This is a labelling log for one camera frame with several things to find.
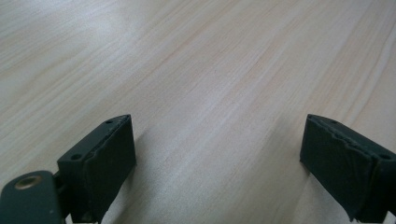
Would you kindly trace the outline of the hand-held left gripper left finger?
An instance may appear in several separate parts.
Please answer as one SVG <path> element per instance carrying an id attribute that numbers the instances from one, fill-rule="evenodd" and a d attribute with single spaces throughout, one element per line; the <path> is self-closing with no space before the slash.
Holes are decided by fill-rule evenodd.
<path id="1" fill-rule="evenodd" d="M 76 223 L 100 222 L 136 165 L 132 118 L 108 119 L 57 160 Z"/>

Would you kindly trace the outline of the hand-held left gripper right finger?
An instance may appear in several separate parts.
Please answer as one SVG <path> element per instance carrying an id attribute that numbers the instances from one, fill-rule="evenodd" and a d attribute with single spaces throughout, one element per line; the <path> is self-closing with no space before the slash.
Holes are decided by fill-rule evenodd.
<path id="1" fill-rule="evenodd" d="M 396 154 L 342 123 L 309 114 L 300 162 L 359 222 L 396 216 Z"/>

